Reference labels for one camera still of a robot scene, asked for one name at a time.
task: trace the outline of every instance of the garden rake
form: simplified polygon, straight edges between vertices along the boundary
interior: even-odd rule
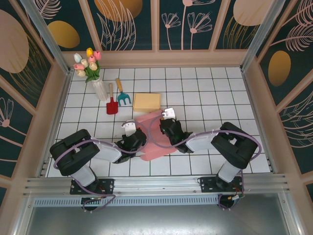
[[[131,102],[131,98],[129,97],[128,94],[125,94],[125,93],[123,92],[122,83],[121,83],[121,81],[119,80],[119,78],[116,79],[116,84],[117,84],[117,86],[118,86],[119,91],[121,92],[121,94],[117,97],[118,105],[121,106],[121,100],[123,100],[123,101],[124,101],[124,104],[126,105],[126,99],[128,99],[128,100],[129,100],[129,103],[131,104],[131,103],[132,103],[132,102]]]

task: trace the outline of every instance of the mounting plate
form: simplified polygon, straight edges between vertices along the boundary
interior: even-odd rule
[[[95,193],[99,194],[113,194],[114,189],[114,179],[99,179],[99,187],[95,191]],[[69,193],[71,195],[82,195],[82,194],[88,194],[84,190],[82,190],[78,184],[75,182],[75,180],[71,181],[70,191]]]
[[[216,176],[201,177],[198,179],[198,183],[200,183],[201,192],[236,192],[236,188],[232,184],[234,184],[240,190],[243,189],[241,176],[235,176],[232,184],[229,184],[229,187],[225,188],[224,190],[221,190],[216,185]]]

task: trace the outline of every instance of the white tile floor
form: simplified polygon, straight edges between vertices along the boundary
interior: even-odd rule
[[[218,129],[230,121],[261,141],[250,101],[239,68],[143,68],[105,69],[101,76],[108,88],[113,83],[114,99],[118,95],[115,79],[122,81],[124,92],[133,101],[134,92],[161,93],[161,106],[173,107],[183,130],[203,132]],[[96,138],[120,140],[123,121],[144,115],[133,112],[132,105],[119,107],[116,115],[106,114],[106,103],[99,102],[92,84],[73,76],[57,140],[80,129]],[[270,168],[262,151],[244,173],[268,173]],[[60,177],[50,160],[47,177]],[[225,159],[217,150],[193,154],[178,151],[150,162],[135,157],[122,164],[92,159],[88,163],[97,176],[157,176],[216,174]]]

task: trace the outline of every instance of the wooden handle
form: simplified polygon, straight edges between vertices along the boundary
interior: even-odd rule
[[[110,97],[112,98],[113,97],[113,84],[110,83],[109,87],[110,87]]]
[[[116,83],[120,92],[123,92],[122,83],[119,78],[116,79]]]

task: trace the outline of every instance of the yellow sponge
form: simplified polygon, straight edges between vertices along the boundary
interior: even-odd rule
[[[161,94],[135,93],[133,109],[135,112],[151,113],[161,109]]]

